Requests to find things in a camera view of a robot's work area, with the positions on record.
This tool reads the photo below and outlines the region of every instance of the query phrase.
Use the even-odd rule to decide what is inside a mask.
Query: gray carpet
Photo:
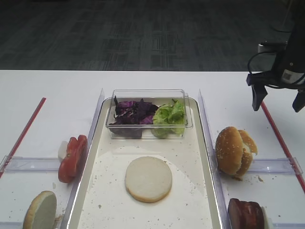
[[[269,28],[285,10],[280,0],[23,2],[0,13],[0,69],[246,71],[259,42],[288,38]]]

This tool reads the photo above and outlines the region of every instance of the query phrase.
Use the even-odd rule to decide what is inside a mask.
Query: green lettuce
[[[165,104],[158,108],[152,118],[154,125],[183,125],[185,121],[184,105],[178,100],[174,104]],[[182,135],[184,127],[178,128],[153,128],[152,134],[158,138],[167,138],[170,133]]]

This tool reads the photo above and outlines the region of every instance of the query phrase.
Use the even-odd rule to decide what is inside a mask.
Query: white tray
[[[103,102],[68,227],[220,228],[197,102],[190,99],[193,128],[182,139],[111,139],[105,127],[110,99]],[[125,171],[140,156],[166,161],[173,187],[163,200],[141,203],[125,190]]]

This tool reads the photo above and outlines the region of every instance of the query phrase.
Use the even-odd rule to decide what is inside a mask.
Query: clear plastic container
[[[175,101],[183,105],[183,122],[180,124],[133,124],[116,125],[116,100],[117,102],[134,101],[150,102],[158,107],[164,104],[174,105]],[[114,90],[111,98],[111,105],[106,118],[106,127],[111,138],[135,139],[135,138],[181,138],[185,135],[186,128],[193,126],[191,110],[189,107],[188,95],[180,89],[164,90]]]

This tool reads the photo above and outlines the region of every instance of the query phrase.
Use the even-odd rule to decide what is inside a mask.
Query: red line
[[[262,102],[261,107],[262,107],[262,109],[263,109],[263,111],[264,111],[264,113],[265,113],[265,115],[266,115],[266,117],[267,117],[267,119],[268,119],[268,121],[269,121],[269,123],[270,123],[270,125],[271,125],[271,127],[272,127],[272,129],[274,131],[274,133],[275,133],[275,136],[276,136],[278,142],[280,143],[284,153],[286,154],[286,157],[292,158],[292,155],[291,155],[291,153],[290,153],[290,151],[289,151],[289,149],[288,149],[288,147],[287,147],[287,145],[286,145],[286,143],[285,143],[285,141],[284,141],[280,131],[277,129],[277,126],[276,126],[273,118],[271,117],[271,114],[269,113],[269,111],[267,109],[267,106],[265,105],[264,102]],[[305,181],[304,181],[302,175],[301,174],[298,174],[298,175],[296,174],[296,178],[298,179],[298,181],[299,181],[303,191],[305,192]]]
[[[46,101],[46,98],[42,98],[38,104],[38,106],[36,107],[34,113],[32,114],[31,118],[29,119],[28,123],[26,124],[26,126],[24,127],[23,131],[21,132],[19,138],[17,139],[15,145],[13,146],[13,148],[11,149],[6,161],[4,162],[3,165],[3,170],[0,171],[0,178],[3,175],[4,169],[5,167],[9,164],[12,156],[14,156],[14,154],[16,153],[18,147],[21,144],[21,141],[23,140],[24,136],[26,135],[27,131],[29,130],[30,126],[32,125],[32,123],[34,122],[34,119],[36,118],[36,116],[38,115],[40,109],[42,108],[44,102]]]

